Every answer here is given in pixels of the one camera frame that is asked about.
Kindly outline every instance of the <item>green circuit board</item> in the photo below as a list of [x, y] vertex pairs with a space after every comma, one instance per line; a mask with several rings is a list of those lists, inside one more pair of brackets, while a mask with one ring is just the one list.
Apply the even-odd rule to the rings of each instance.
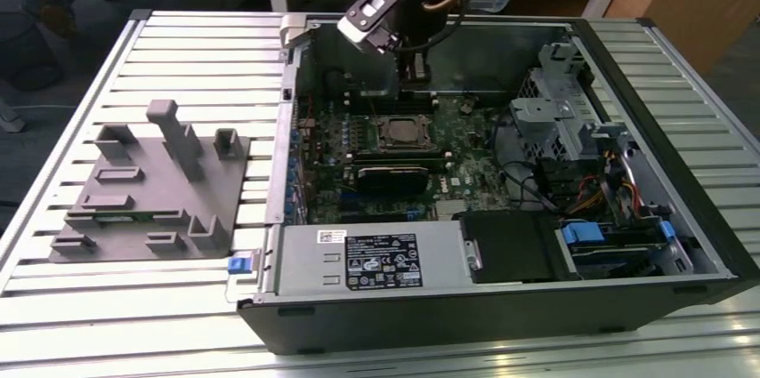
[[313, 175], [309, 223], [340, 223], [367, 215], [385, 215], [389, 221], [436, 221], [441, 219], [436, 204], [447, 200], [461, 200], [468, 210], [510, 208], [510, 193], [488, 147], [500, 109], [473, 109], [463, 114], [465, 100], [464, 96], [443, 96], [433, 114], [417, 117], [428, 122], [432, 144], [451, 151], [452, 158], [445, 172], [431, 174], [425, 192], [415, 197], [363, 196], [344, 160], [352, 152], [380, 149], [379, 121], [395, 116], [352, 116], [335, 109], [317, 115], [317, 142], [325, 154], [323, 160], [308, 161], [308, 174]]

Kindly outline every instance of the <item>white label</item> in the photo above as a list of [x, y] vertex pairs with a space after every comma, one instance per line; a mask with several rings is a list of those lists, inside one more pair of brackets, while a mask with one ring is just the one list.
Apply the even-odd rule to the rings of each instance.
[[344, 229], [319, 229], [317, 243], [345, 243], [347, 233]]

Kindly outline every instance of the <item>power supply label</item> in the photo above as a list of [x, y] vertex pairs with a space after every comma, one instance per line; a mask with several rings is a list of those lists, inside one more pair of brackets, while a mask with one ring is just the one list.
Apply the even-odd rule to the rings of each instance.
[[347, 287], [352, 291], [423, 285], [417, 235], [347, 236]]

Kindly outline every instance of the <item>floor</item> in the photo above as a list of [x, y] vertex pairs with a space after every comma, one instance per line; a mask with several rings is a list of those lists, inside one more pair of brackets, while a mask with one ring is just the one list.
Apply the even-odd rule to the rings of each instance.
[[[353, 0], [295, 0], [301, 11], [340, 12]], [[22, 0], [0, 0], [0, 12], [15, 12]], [[14, 216], [14, 203], [23, 200], [49, 158], [81, 98], [136, 8], [161, 10], [257, 10], [268, 0], [78, 0], [75, 12], [81, 36], [61, 40], [43, 28], [66, 79], [49, 89], [18, 92], [0, 81], [0, 98], [27, 121], [22, 133], [0, 133], [0, 232]], [[753, 24], [707, 77], [714, 90], [760, 136], [760, 25]]]

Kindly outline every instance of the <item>motherboard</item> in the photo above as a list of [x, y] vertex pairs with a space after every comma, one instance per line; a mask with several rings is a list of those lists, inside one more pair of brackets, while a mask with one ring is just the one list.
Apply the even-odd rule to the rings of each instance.
[[307, 106], [308, 223], [443, 221], [510, 208], [490, 145], [503, 108], [477, 103], [468, 93], [419, 93], [327, 101], [315, 116]]

